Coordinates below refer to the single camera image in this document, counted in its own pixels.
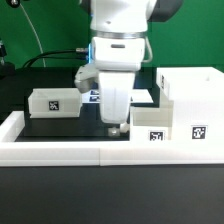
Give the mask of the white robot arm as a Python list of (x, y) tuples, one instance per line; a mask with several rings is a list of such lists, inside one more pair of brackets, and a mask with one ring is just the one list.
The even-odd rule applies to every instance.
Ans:
[(109, 136), (124, 131), (136, 73), (153, 59), (148, 23), (169, 20), (183, 1), (80, 0), (90, 9), (91, 62), (79, 68), (74, 83), (82, 93), (98, 84), (100, 117)]

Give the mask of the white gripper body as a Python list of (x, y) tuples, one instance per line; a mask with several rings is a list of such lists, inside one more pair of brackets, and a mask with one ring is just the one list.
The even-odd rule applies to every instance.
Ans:
[(125, 123), (134, 86), (133, 72), (100, 72), (100, 115), (104, 123)]

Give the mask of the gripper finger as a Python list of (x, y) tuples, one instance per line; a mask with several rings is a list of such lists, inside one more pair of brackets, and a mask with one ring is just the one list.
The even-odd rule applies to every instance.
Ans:
[(108, 135), (109, 136), (119, 136), (120, 135), (120, 129), (116, 126), (110, 127), (108, 129)]

